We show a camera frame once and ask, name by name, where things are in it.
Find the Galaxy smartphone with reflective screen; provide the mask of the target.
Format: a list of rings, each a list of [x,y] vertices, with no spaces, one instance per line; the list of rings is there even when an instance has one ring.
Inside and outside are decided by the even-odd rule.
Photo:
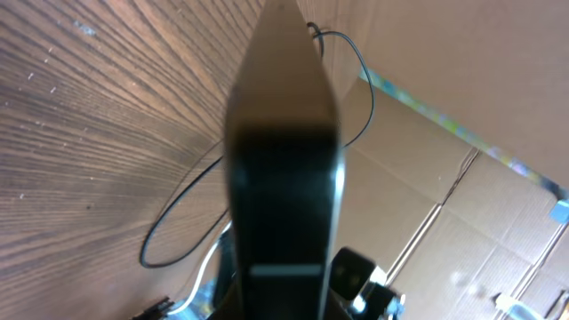
[[[268,1],[228,98],[224,147],[247,319],[320,319],[344,185],[339,107],[294,1]]]

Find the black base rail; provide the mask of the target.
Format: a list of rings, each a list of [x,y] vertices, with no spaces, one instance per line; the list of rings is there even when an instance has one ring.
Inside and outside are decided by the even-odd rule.
[[[164,320],[174,304],[174,301],[165,297],[130,320]]]

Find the cardboard board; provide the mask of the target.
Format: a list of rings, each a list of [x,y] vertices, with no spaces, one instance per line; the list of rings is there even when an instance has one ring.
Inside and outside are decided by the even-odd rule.
[[[568,287],[568,4],[303,1],[350,141],[337,245],[408,319],[547,315]]]

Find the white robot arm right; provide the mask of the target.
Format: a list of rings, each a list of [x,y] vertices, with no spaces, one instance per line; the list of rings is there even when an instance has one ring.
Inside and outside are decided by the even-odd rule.
[[[329,288],[348,319],[400,320],[405,312],[405,295],[389,288],[375,261],[349,247],[332,260]]]

